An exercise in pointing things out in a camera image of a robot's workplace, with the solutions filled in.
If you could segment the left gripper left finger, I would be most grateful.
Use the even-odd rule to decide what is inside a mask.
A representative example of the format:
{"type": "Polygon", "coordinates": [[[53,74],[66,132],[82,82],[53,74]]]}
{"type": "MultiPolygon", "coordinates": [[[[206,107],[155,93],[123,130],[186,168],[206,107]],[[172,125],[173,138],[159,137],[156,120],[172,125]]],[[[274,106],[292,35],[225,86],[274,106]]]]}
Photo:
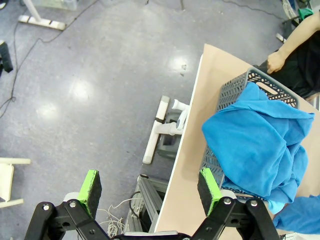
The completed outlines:
{"type": "Polygon", "coordinates": [[[24,238],[61,240],[67,231],[76,231],[82,240],[109,240],[95,220],[101,193],[99,171],[90,169],[76,198],[58,206],[47,201],[37,204],[24,238]]]}

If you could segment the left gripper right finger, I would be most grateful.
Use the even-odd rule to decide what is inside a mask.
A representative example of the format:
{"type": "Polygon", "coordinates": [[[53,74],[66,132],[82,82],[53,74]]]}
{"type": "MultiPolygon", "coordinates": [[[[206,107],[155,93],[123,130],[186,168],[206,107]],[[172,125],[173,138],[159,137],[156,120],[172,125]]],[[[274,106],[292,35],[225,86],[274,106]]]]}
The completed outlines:
{"type": "Polygon", "coordinates": [[[209,168],[201,168],[197,190],[206,218],[192,240],[217,240],[226,227],[235,228],[243,240],[278,240],[280,237],[264,202],[251,198],[245,203],[222,196],[209,168]]]}

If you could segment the person's right hand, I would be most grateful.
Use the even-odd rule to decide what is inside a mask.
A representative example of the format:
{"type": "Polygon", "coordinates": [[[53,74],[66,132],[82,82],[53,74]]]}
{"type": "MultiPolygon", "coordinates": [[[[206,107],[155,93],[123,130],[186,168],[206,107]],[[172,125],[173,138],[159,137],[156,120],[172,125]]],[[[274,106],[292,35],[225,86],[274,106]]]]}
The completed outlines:
{"type": "Polygon", "coordinates": [[[267,73],[272,74],[282,69],[286,56],[280,51],[275,51],[267,57],[267,73]]]}

